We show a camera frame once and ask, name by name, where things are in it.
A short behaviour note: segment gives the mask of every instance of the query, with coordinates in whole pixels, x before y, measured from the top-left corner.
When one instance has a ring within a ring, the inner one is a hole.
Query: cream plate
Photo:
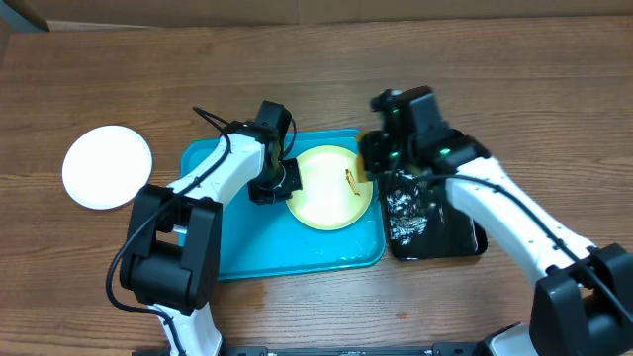
[[[356,154],[338,146],[319,146],[297,157],[304,189],[286,201],[302,223],[334,230],[356,222],[372,201],[374,185],[358,183]]]

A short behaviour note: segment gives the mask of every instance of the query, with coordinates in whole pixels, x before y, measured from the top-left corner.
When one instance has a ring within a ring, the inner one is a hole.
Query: white paper circle
[[[112,209],[129,202],[149,180],[151,152],[136,132],[105,126],[80,137],[61,168],[70,198],[90,209]]]

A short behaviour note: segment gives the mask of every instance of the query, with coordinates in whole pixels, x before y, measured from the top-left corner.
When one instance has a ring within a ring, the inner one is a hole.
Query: wooden table
[[[431,85],[555,217],[598,245],[633,250],[633,18],[516,19],[315,27],[12,35],[0,72],[0,352],[126,355],[160,347],[153,316],[104,293],[129,206],[66,195],[66,150],[102,125],[149,142],[151,182],[178,174],[193,141],[218,136],[191,107],[253,118],[285,104],[300,130],[375,128],[368,100]],[[128,302],[132,293],[117,288]],[[479,340],[528,321],[521,271],[482,258],[402,263],[221,284],[229,345],[424,345]]]

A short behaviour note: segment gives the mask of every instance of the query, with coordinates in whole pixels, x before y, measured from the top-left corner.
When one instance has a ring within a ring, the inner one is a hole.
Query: cable
[[[585,263],[581,263],[581,259],[572,250],[570,250],[565,244],[565,242],[562,239],[558,238],[552,232],[552,230],[550,230],[549,227],[547,227],[547,225],[544,224],[536,216],[536,214],[534,214],[529,208],[527,208],[527,206],[525,206],[523,202],[521,202],[518,198],[516,198],[516,196],[506,191],[501,185],[494,184],[480,178],[475,178],[475,177],[465,176],[465,175],[458,175],[458,174],[433,174],[433,175],[421,176],[421,177],[416,178],[416,180],[424,180],[424,181],[446,180],[446,179],[461,179],[461,180],[477,183],[477,184],[486,186],[488,188],[491,188],[495,192],[502,193],[508,199],[513,201],[517,206],[519,206],[523,210],[524,213],[526,213],[543,230],[543,232],[545,232],[545,235],[548,238],[554,241],[557,247],[559,247],[563,252],[565,252],[565,254],[567,254],[569,258],[571,258],[574,262],[576,262],[579,266],[581,266],[581,269],[583,269],[583,272],[586,273],[586,275],[594,283],[595,287],[598,290],[600,290],[604,294],[604,296],[613,304],[613,306],[622,314],[622,317],[624,318],[624,320],[628,321],[629,324],[633,323],[633,319],[631,318],[631,315],[629,314],[628,310],[622,305],[622,303],[617,299],[617,297],[615,297],[615,295],[611,292],[611,290],[609,290],[609,288],[606,287],[606,285],[604,285],[602,281],[600,281],[600,279],[595,275],[595,273],[591,271],[591,269],[588,268]]]
[[[184,350],[184,348],[182,347],[182,344],[180,343],[180,338],[178,337],[178,331],[176,330],[176,326],[174,325],[173,319],[164,311],[158,311],[158,310],[153,310],[153,309],[149,309],[149,308],[132,307],[132,306],[128,306],[128,305],[125,305],[125,304],[119,302],[119,300],[117,300],[117,297],[114,294],[114,291],[113,291],[113,288],[112,288],[112,281],[114,279],[115,270],[117,269],[117,265],[119,265],[119,262],[121,262],[121,259],[123,258],[123,255],[126,253],[126,250],[130,247],[130,245],[135,240],[135,238],[140,234],[140,232],[143,231],[145,228],[147,228],[147,226],[152,221],[157,219],[162,213],[167,211],[167,209],[169,209],[178,199],[182,198],[185,194],[189,193],[192,189],[194,189],[196,186],[198,186],[200,184],[200,182],[202,182],[205,179],[207,179],[207,177],[209,177],[226,160],[226,158],[228,157],[228,154],[230,153],[230,138],[228,137],[228,134],[223,132],[223,130],[220,127],[220,125],[218,125],[217,123],[215,123],[212,120],[209,120],[207,117],[205,117],[205,115],[209,115],[212,118],[217,119],[218,121],[223,122],[223,123],[226,123],[226,121],[221,119],[221,118],[219,118],[219,117],[217,117],[217,116],[215,116],[215,115],[213,115],[213,114],[211,114],[211,113],[208,113],[208,112],[198,108],[202,112],[202,114],[201,114],[201,112],[199,112],[196,109],[197,108],[194,108],[194,111],[196,113],[198,113],[201,117],[205,118],[205,120],[207,120],[216,129],[218,129],[218,131],[220,131],[220,134],[222,135],[222,137],[225,138],[225,140],[226,140],[225,152],[220,157],[220,159],[218,159],[218,161],[216,161],[216,163],[214,163],[211,167],[209,167],[209,169],[207,169],[203,174],[201,174],[200,176],[196,177],[193,180],[193,182],[190,183],[188,186],[186,186],[183,190],[181,190],[180,192],[174,194],[171,199],[169,199],[167,202],[163,203],[163,205],[160,206],[160,208],[158,208],[158,210],[156,210],[156,212],[154,212],[154,214],[149,216],[149,218],[147,218],[147,220],[145,220],[145,222],[142,223],[138,227],[138,229],[130,236],[130,238],[128,238],[126,243],[124,243],[124,245],[121,247],[121,249],[119,250],[119,252],[115,256],[115,258],[112,260],[112,263],[110,264],[110,268],[108,269],[108,275],[106,276],[106,294],[108,295],[108,300],[110,300],[110,303],[112,303],[113,306],[117,307],[118,309],[120,309],[122,311],[147,313],[147,314],[152,314],[152,315],[156,315],[156,316],[161,317],[164,320],[164,323],[169,327],[169,331],[171,332],[171,336],[172,336],[172,338],[174,340],[174,344],[176,345],[176,349],[178,349],[178,354],[180,356],[185,356],[186,355],[186,351]]]
[[[290,141],[288,148],[286,148],[284,153],[281,155],[281,159],[286,158],[288,153],[290,153],[290,151],[293,149],[293,146],[295,145],[295,138],[297,138],[297,123],[295,122],[295,119],[293,118],[290,118],[290,122],[293,124],[293,139]]]
[[[223,118],[221,118],[221,117],[219,117],[219,116],[217,116],[215,114],[211,114],[210,112],[208,112],[206,110],[202,110],[202,109],[200,109],[198,107],[194,107],[193,109],[198,115],[203,117],[203,119],[205,119],[209,123],[211,122],[211,120],[209,120],[209,117],[211,117],[211,118],[214,118],[214,119],[218,120],[219,122],[221,122],[221,123],[223,123],[225,125],[228,125],[228,121],[226,121],[225,119],[223,119]]]

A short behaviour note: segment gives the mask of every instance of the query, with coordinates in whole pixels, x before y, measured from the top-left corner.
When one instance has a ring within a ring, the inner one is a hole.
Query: blue tray
[[[337,145],[358,153],[358,133],[355,129],[297,133],[289,157],[321,145]],[[189,146],[182,156],[181,176],[198,166],[217,145],[218,140],[212,139]],[[374,199],[357,222],[339,230],[321,231],[299,222],[285,202],[256,206],[248,200],[246,187],[242,188],[224,211],[219,279],[371,266],[382,257],[387,245],[377,194],[374,183]]]

